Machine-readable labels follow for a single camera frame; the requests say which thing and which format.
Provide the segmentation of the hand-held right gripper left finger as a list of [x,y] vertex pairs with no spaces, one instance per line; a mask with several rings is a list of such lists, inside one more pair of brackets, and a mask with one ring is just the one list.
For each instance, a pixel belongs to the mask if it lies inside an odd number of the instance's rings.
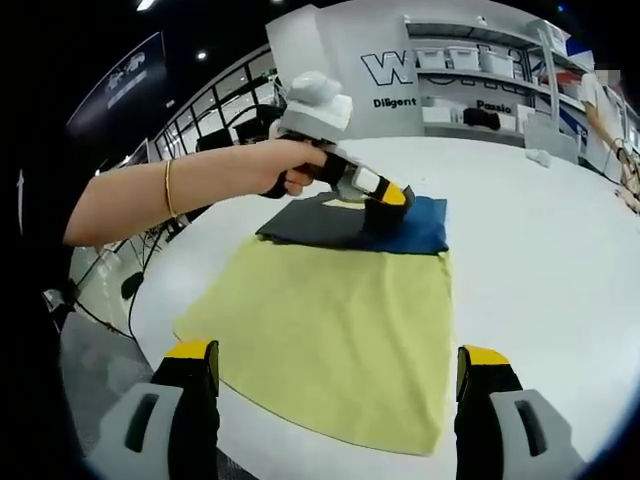
[[218,396],[219,342],[176,344],[104,415],[87,463],[100,479],[216,479]]

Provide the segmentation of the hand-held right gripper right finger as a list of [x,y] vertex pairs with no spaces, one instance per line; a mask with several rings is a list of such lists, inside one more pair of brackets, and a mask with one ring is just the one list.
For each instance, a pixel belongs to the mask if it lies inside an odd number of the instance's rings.
[[583,470],[569,423],[499,352],[458,348],[456,402],[458,479],[575,479]]

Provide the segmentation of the person's left hand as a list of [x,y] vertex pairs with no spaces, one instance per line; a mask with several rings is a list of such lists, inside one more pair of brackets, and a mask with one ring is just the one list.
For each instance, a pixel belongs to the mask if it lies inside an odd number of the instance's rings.
[[303,169],[305,165],[323,167],[327,159],[315,146],[286,139],[249,145],[248,157],[251,193],[265,195],[284,174],[285,194],[289,196],[299,196],[313,183],[312,174]]

